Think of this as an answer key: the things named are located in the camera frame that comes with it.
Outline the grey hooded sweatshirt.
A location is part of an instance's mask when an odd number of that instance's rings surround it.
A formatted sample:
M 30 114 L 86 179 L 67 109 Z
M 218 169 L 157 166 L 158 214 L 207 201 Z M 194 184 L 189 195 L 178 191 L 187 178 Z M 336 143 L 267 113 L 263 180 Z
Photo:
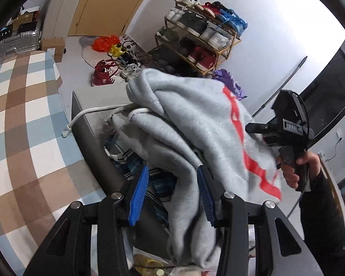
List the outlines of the grey hooded sweatshirt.
M 172 260 L 215 270 L 221 232 L 210 225 L 201 205 L 197 168 L 207 166 L 226 191 L 245 201 L 279 202 L 272 152 L 261 136 L 245 132 L 252 116 L 218 80 L 144 69 L 127 83 L 76 90 L 72 112 L 124 104 L 129 108 L 111 117 L 118 144 L 178 180 L 167 210 Z

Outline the checkered bed cover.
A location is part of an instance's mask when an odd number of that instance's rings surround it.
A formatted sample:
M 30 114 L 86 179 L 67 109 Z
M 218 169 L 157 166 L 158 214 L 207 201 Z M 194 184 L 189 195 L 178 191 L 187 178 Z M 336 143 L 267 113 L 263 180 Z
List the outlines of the checkered bed cover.
M 72 202 L 104 197 L 74 137 L 61 135 L 61 83 L 46 52 L 0 62 L 0 251 L 15 275 Z

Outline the blue plaid shirt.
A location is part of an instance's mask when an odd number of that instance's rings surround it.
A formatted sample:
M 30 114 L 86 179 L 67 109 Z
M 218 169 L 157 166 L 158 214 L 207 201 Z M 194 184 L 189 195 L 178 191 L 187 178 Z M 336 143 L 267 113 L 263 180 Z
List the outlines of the blue plaid shirt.
M 127 148 L 116 131 L 109 133 L 104 143 L 104 151 L 115 168 L 128 181 L 132 180 L 143 166 L 148 167 L 149 185 L 146 198 L 152 202 L 160 224 L 168 228 L 168 212 L 164 204 L 171 201 L 177 178 L 170 172 L 151 166 L 132 149 Z

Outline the purple cloth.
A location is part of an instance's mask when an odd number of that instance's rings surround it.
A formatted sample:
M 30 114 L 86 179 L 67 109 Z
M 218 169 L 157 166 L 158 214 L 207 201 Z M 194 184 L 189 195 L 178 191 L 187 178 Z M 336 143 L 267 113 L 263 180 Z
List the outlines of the purple cloth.
M 215 70 L 213 73 L 213 79 L 224 83 L 238 100 L 244 100 L 247 98 L 241 86 L 237 83 L 232 74 L 226 69 Z

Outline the wooden shoe rack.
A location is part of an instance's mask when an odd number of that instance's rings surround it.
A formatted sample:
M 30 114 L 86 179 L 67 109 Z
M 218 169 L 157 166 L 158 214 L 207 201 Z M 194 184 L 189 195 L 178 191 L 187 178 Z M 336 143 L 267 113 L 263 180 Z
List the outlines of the wooden shoe rack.
M 210 78 L 241 42 L 248 24 L 219 1 L 173 1 L 149 54 L 168 74 Z

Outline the red adidas bag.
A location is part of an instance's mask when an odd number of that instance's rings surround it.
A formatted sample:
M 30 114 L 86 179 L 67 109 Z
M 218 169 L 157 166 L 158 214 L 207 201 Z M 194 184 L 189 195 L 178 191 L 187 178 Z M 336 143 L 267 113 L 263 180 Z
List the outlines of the red adidas bag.
M 99 61 L 95 66 L 91 85 L 102 86 L 113 84 L 118 70 L 118 65 L 112 59 Z

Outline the yellow toy shoes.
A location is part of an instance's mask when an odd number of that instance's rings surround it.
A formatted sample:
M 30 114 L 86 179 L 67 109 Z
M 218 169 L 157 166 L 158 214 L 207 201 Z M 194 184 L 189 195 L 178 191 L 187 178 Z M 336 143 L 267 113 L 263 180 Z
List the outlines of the yellow toy shoes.
M 118 43 L 113 45 L 111 49 L 108 51 L 108 55 L 116 60 L 118 57 L 123 55 L 127 51 L 127 48 L 122 45 L 122 43 Z

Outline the orange mesh bag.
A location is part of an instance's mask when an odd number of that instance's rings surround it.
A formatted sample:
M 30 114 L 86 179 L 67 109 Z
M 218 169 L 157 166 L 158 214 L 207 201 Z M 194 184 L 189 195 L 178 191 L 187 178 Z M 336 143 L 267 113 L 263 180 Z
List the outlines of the orange mesh bag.
M 97 37 L 92 45 L 91 48 L 97 52 L 108 52 L 113 45 L 119 44 L 120 39 L 118 36 L 101 36 Z

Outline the brown cardboard box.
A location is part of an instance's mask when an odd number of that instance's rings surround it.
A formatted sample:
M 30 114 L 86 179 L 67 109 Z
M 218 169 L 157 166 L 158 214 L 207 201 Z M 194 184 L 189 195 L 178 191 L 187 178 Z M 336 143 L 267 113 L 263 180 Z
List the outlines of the brown cardboard box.
M 63 60 L 63 55 L 66 52 L 65 39 L 63 37 L 54 37 L 42 40 L 42 51 L 49 52 L 53 55 L 56 63 L 60 63 Z

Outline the silver aluminium suitcase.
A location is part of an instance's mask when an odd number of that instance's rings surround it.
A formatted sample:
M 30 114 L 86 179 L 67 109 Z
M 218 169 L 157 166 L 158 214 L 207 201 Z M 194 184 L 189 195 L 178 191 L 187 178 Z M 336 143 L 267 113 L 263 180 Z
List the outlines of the silver aluminium suitcase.
M 0 60 L 25 52 L 36 51 L 40 44 L 41 30 L 36 27 L 33 31 L 15 33 L 13 36 L 0 41 Z

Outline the wooden door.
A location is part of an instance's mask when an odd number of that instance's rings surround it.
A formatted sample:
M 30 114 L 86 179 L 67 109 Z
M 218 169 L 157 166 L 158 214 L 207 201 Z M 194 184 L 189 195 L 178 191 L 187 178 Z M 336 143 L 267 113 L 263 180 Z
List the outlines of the wooden door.
M 80 0 L 70 36 L 123 35 L 144 0 Z

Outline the white tall suitcase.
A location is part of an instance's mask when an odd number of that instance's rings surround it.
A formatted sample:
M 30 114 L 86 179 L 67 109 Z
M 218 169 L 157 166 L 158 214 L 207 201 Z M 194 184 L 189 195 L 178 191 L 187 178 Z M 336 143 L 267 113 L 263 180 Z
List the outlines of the white tall suitcase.
M 45 15 L 42 40 L 67 38 L 80 0 L 50 0 Z

